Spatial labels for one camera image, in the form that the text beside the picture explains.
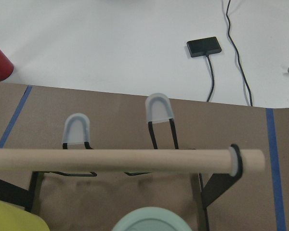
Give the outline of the green plastic cup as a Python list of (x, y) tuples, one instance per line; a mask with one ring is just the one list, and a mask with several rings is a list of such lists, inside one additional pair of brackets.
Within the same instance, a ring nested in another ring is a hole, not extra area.
[(142, 207), (126, 214), (114, 231), (190, 231), (190, 226), (174, 212), (160, 207)]

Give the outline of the yellow plastic cup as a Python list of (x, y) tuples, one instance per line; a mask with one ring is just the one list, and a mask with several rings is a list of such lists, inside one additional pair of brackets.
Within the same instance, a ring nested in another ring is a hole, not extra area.
[(49, 231), (37, 215), (0, 201), (0, 231)]

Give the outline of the wooden rack dowel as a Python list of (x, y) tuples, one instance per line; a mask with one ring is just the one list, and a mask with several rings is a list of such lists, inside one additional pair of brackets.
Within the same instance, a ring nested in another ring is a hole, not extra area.
[(238, 169), (226, 150), (0, 149), (0, 170), (227, 173)]

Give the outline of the small black puck device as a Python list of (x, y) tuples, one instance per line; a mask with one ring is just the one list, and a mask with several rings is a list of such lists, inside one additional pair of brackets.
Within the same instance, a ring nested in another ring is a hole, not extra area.
[(222, 48), (216, 37), (191, 40), (186, 44), (191, 58), (217, 54), (222, 51)]

